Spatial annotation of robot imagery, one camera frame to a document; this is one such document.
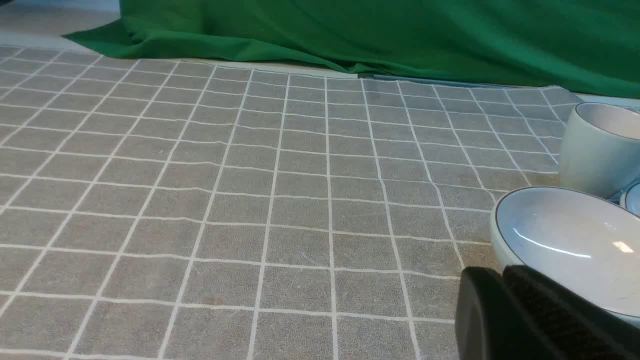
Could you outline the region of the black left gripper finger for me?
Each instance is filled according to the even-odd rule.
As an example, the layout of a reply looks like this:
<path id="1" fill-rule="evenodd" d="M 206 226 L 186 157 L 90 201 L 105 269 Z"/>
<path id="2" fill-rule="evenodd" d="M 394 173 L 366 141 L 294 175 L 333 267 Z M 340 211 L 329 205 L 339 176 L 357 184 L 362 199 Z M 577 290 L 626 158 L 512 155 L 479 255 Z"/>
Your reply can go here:
<path id="1" fill-rule="evenodd" d="M 637 360 L 639 329 L 525 265 L 466 267 L 455 308 L 462 360 Z"/>

